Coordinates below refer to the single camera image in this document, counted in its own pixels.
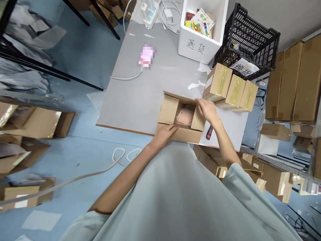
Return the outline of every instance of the white bin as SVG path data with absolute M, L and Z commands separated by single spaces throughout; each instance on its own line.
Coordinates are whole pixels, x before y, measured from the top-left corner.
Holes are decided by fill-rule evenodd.
M 228 0 L 184 0 L 178 54 L 209 64 L 223 42 Z M 215 23 L 212 39 L 185 26 L 186 12 L 203 9 L 213 16 Z

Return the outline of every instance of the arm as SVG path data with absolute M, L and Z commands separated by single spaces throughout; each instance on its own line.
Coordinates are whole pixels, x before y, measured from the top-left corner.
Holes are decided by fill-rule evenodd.
M 168 125 L 160 129 L 142 152 L 119 174 L 103 194 L 88 210 L 111 214 L 136 183 L 149 161 L 167 144 L 171 135 L 178 129 Z
M 213 127 L 220 147 L 221 155 L 223 160 L 226 162 L 227 168 L 233 163 L 238 163 L 242 166 L 240 158 L 237 156 L 230 138 L 228 137 L 221 119 L 219 118 L 216 107 L 213 102 L 205 99 L 196 99 L 198 107 L 202 116 L 211 124 Z

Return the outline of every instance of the hand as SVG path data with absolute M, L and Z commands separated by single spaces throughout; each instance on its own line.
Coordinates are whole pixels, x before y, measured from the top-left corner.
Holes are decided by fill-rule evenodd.
M 161 150 L 168 143 L 172 134 L 179 129 L 174 124 L 162 127 L 148 144 L 157 151 Z
M 195 99 L 198 102 L 198 108 L 202 116 L 214 126 L 221 122 L 217 112 L 216 107 L 212 101 L 206 99 Z

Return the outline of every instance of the black plastic crate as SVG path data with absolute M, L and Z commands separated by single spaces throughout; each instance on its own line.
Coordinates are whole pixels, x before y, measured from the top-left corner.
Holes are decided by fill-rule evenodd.
M 243 58 L 255 64 L 259 71 L 245 77 L 233 69 L 233 74 L 241 78 L 253 80 L 273 71 L 280 35 L 276 30 L 267 29 L 253 20 L 247 15 L 247 10 L 236 3 L 225 24 L 223 43 L 214 57 L 213 67 L 216 63 L 231 67 Z

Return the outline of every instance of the shirt sleeve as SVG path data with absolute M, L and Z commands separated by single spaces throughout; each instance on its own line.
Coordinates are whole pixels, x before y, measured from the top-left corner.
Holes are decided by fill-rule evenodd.
M 231 165 L 223 184 L 274 240 L 302 240 L 238 163 Z
M 110 215 L 99 214 L 96 211 L 85 213 L 74 220 L 60 241 L 91 241 L 109 217 Z

